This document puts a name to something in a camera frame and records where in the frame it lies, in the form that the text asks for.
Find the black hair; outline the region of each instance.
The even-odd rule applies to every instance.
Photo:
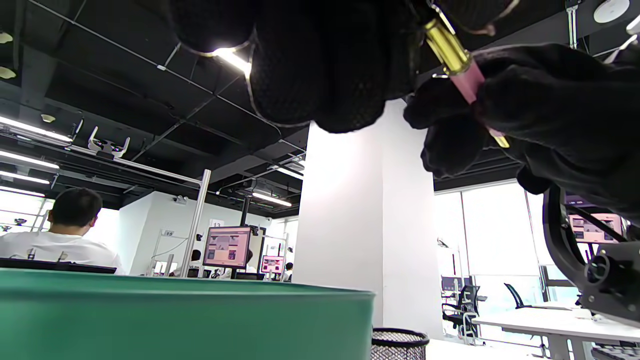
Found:
[[[68,189],[58,195],[49,213],[51,224],[84,227],[98,216],[102,198],[87,188]]]
[[[191,261],[198,261],[200,260],[200,256],[202,255],[202,253],[199,250],[194,250],[191,252]]]

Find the pink tube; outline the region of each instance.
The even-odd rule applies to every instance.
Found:
[[[451,76],[451,81],[456,85],[456,88],[458,88],[465,100],[471,104],[477,99],[476,94],[480,85],[484,83],[484,75],[480,72],[480,68],[478,67],[478,64],[476,64],[476,61],[471,60],[471,65],[469,65],[467,71]],[[504,136],[500,131],[490,128],[488,128],[488,130],[493,137]]]

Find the keyboard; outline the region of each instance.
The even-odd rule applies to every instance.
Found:
[[[604,345],[593,347],[591,355],[596,360],[640,360],[640,348]]]

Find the black chair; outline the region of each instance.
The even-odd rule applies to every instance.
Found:
[[[473,318],[478,317],[478,291],[480,286],[465,285],[462,287],[462,291],[458,295],[458,303],[454,304],[442,304],[442,319],[453,323],[453,328],[458,329],[458,332],[464,337],[465,344],[467,344],[467,336],[471,335],[476,342],[478,337],[477,325],[472,323]]]
[[[521,309],[523,307],[532,307],[531,305],[525,305],[524,302],[522,302],[522,298],[520,297],[520,294],[518,294],[518,292],[513,287],[513,285],[507,284],[506,282],[504,283],[504,285],[507,287],[507,289],[509,289],[511,296],[513,297],[513,300],[516,301],[516,310]]]

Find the black ceiling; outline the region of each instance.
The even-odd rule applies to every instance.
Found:
[[[593,54],[624,41],[620,24],[628,22],[595,24],[591,14],[597,2],[585,0],[578,12],[582,46]],[[176,49],[177,41],[160,3],[38,0],[42,5],[38,6],[31,0],[2,1],[0,28],[11,33],[14,41],[0,44],[0,66],[15,69],[17,77],[0,81],[0,115],[59,133],[70,133],[83,119],[74,142],[81,147],[86,147],[95,126],[101,139],[122,144],[131,137],[124,159],[188,177],[199,177],[209,168],[212,183],[207,202],[240,208],[241,195],[236,190],[255,184],[227,185],[301,154],[298,148],[306,147],[308,128],[269,124],[251,109],[242,73]],[[625,18],[640,13],[639,5],[632,3]],[[497,25],[497,37],[460,37],[470,49],[496,41],[514,44],[568,39],[562,1],[521,0],[514,14]],[[424,52],[421,69],[424,76],[430,76],[437,62],[428,49]],[[167,61],[166,70],[157,68]],[[46,124],[41,113],[56,120]],[[0,147],[44,156],[61,165],[58,175],[48,175],[51,180],[56,177],[48,196],[66,187],[87,186],[99,191],[107,206],[119,208],[154,190],[190,198],[197,193],[192,185],[170,177],[55,146],[19,141],[6,134],[0,136]],[[466,174],[437,181],[436,189],[513,177],[516,168],[499,151],[486,152]],[[16,183],[27,190],[46,190]],[[294,206],[256,199],[250,212],[269,217],[298,212],[299,179],[270,172],[260,177],[259,187],[285,197]],[[221,196],[215,195],[221,188]]]

